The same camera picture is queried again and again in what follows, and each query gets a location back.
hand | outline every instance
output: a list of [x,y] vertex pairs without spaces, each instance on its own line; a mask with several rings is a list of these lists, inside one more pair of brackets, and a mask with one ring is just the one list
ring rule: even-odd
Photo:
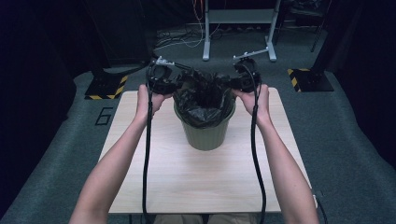
[[[161,105],[163,104],[163,101],[170,97],[172,97],[172,94],[160,95],[157,93],[152,93],[151,102],[152,102],[152,115],[153,116],[154,116],[154,113],[160,109]],[[144,116],[146,118],[148,111],[149,111],[148,88],[142,84],[139,86],[139,91],[137,92],[136,115]]]
[[[257,116],[269,116],[269,91],[268,86],[265,84],[260,85],[257,87],[257,93],[259,94],[258,99],[258,112]],[[242,102],[244,103],[245,109],[251,115],[253,113],[254,107],[254,91],[253,92],[243,92],[239,90],[233,89],[233,94],[239,98],[241,98]]]

yellow and black hazard tape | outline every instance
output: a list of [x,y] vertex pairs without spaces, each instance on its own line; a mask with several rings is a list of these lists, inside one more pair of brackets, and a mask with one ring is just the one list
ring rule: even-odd
[[114,94],[96,94],[96,95],[85,95],[86,100],[113,100],[117,99],[120,97],[122,94],[122,90],[125,86],[126,79],[128,79],[128,76],[125,76],[121,79],[120,85],[117,87],[117,90],[115,91]]
[[288,73],[289,73],[289,77],[291,80],[291,85],[293,85],[293,88],[295,91],[301,91],[300,86],[298,84],[297,78],[296,76],[293,74],[294,71],[309,71],[309,69],[307,68],[301,68],[301,69],[288,69]]

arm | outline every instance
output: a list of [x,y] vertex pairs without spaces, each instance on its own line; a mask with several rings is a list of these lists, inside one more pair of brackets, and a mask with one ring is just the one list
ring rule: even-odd
[[[153,94],[153,113],[171,95]],[[120,190],[128,172],[134,151],[148,118],[149,96],[147,87],[141,85],[133,121],[107,154],[96,164],[79,195],[70,223],[106,223],[107,213]]]
[[[233,94],[241,98],[247,112],[251,115],[254,106],[254,93],[233,90]],[[286,223],[318,223],[318,214],[311,189],[271,121],[268,96],[268,86],[261,85],[257,126],[262,133],[282,215]]]

white metal frame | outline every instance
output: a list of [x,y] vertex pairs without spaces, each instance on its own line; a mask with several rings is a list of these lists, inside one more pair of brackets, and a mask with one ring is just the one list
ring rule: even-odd
[[224,9],[209,10],[208,0],[205,0],[205,45],[203,60],[209,60],[210,52],[210,23],[271,23],[269,35],[265,37],[266,48],[259,51],[267,51],[270,61],[276,61],[273,45],[274,30],[279,11],[280,0],[276,0],[274,8],[269,9]]

gray floor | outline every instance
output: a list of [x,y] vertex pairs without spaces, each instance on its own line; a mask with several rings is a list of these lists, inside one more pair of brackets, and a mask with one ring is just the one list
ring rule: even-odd
[[[202,61],[203,42],[195,48],[181,44],[157,49],[155,53],[208,72],[231,73],[233,56],[263,49],[263,36],[264,33],[250,32],[213,40],[209,62]],[[395,170],[378,156],[361,132],[334,75],[326,73],[334,87],[332,92],[295,92],[291,85],[287,69],[311,67],[324,36],[316,52],[311,53],[313,34],[285,30],[276,46],[275,63],[269,62],[265,53],[253,59],[263,81],[280,93],[311,184],[324,194],[321,201],[329,223],[396,223]],[[125,90],[136,90],[144,82],[144,75],[144,70],[130,75]],[[96,119],[103,107],[113,107],[107,110],[112,118],[119,102],[84,100],[91,81],[90,73],[75,78],[78,92],[69,119],[0,223],[67,223],[110,127],[95,126]],[[134,215],[131,221],[140,223],[140,218]],[[109,218],[109,223],[129,221],[126,215]],[[268,214],[267,223],[283,220],[280,214]]]

